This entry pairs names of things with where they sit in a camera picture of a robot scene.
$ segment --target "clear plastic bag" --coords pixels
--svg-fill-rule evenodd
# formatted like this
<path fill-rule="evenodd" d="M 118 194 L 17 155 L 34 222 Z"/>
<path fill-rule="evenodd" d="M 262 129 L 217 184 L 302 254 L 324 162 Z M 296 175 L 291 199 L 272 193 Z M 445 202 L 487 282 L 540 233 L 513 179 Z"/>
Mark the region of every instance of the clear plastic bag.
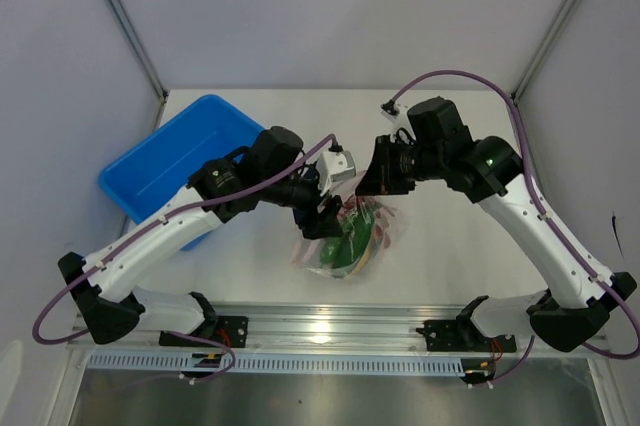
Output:
<path fill-rule="evenodd" d="M 342 237 L 318 240 L 301 237 L 293 251 L 293 264 L 334 279 L 350 278 L 374 260 L 379 262 L 381 253 L 398 241 L 405 229 L 402 213 L 379 198 L 356 197 L 355 189 L 362 175 L 332 191 L 342 198 L 343 206 L 338 213 Z"/>

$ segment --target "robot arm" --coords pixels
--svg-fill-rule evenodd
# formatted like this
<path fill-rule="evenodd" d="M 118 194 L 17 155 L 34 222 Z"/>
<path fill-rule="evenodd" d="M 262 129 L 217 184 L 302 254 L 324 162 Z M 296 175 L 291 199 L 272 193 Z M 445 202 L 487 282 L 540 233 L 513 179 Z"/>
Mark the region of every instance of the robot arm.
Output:
<path fill-rule="evenodd" d="M 212 339 L 218 318 L 203 295 L 157 293 L 137 285 L 159 261 L 239 213 L 252 211 L 259 201 L 292 208 L 305 238 L 340 236 L 336 215 L 342 203 L 329 190 L 333 183 L 353 177 L 355 166 L 351 154 L 339 146 L 321 153 L 316 163 L 305 166 L 304 174 L 299 171 L 237 200 L 193 207 L 246 190 L 283 171 L 296 161 L 302 146 L 302 140 L 285 128 L 265 130 L 251 147 L 205 163 L 167 204 L 114 243 L 84 258 L 76 253 L 61 258 L 58 266 L 67 284 L 99 268 L 71 293 L 94 341 L 110 343 L 135 328 Z M 242 159 L 236 161 L 240 154 Z M 157 221 L 162 225 L 141 235 Z M 118 247 L 124 249 L 109 267 L 102 264 Z"/>
<path fill-rule="evenodd" d="M 502 334 L 536 334 L 568 352 L 609 319 L 617 304 L 546 224 L 551 215 L 603 282 L 623 299 L 635 290 L 628 273 L 613 274 L 595 260 L 551 208 L 540 217 L 525 185 L 521 158 L 500 138 L 473 141 L 454 103 L 442 98 L 412 108 L 387 103 L 383 111 L 393 121 L 392 134 L 376 138 L 373 160 L 356 194 L 408 194 L 416 181 L 443 179 L 500 223 L 549 287 L 518 298 L 476 298 L 458 316 L 461 336 L 473 342 Z"/>

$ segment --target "green object in plastic bag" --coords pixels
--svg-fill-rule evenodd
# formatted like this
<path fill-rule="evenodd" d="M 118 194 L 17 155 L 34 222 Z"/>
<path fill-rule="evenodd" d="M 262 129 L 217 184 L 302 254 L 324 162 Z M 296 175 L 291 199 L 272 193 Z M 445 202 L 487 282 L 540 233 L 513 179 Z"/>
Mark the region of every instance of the green object in plastic bag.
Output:
<path fill-rule="evenodd" d="M 320 262 L 331 269 L 345 268 L 362 257 L 373 234 L 375 213 L 371 207 L 359 204 L 356 211 L 345 215 L 340 226 L 342 237 L 327 238 L 320 251 Z"/>

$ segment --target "white wall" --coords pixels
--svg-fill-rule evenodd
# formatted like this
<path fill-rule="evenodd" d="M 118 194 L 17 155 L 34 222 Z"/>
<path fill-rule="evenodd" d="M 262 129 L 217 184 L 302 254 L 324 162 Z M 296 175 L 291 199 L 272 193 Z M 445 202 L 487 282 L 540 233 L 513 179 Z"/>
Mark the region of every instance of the white wall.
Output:
<path fill-rule="evenodd" d="M 25 346 L 3 426 L 43 417 L 64 350 L 36 345 L 31 325 L 64 285 L 57 259 L 118 231 L 123 215 L 96 176 L 155 111 L 103 0 L 0 0 L 0 351 Z M 44 332 L 68 331 L 74 315 L 67 300 Z"/>
<path fill-rule="evenodd" d="M 604 263 L 640 282 L 639 32 L 640 0 L 584 0 L 522 109 L 556 209 Z M 640 291 L 630 304 L 640 314 Z M 614 350 L 632 350 L 628 321 L 620 313 L 613 319 Z M 640 359 L 614 368 L 640 422 Z"/>
<path fill-rule="evenodd" d="M 123 1 L 169 88 L 376 89 L 439 68 L 513 88 L 561 2 Z"/>

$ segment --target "metal floor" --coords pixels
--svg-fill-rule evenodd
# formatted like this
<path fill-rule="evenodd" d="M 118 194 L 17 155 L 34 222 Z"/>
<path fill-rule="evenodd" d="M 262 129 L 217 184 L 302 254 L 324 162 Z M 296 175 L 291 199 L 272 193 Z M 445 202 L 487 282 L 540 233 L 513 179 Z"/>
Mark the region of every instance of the metal floor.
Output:
<path fill-rule="evenodd" d="M 193 387 L 176 379 L 161 379 L 114 391 L 151 375 L 87 370 L 70 424 L 605 424 L 584 360 L 530 360 L 493 390 L 469 391 L 453 378 L 229 374 Z"/>

